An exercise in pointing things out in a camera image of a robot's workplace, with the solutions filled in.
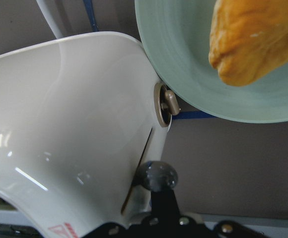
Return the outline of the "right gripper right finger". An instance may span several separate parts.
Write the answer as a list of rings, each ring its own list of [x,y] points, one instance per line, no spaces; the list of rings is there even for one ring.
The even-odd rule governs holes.
[[[220,238],[268,238],[268,236],[262,233],[229,220],[217,223],[213,231]]]

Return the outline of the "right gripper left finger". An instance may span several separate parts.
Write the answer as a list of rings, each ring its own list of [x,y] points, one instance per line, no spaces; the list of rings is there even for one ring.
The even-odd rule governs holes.
[[[181,214],[173,190],[151,192],[151,213],[140,224],[128,228],[117,223],[105,223],[86,238],[202,238],[202,227]]]

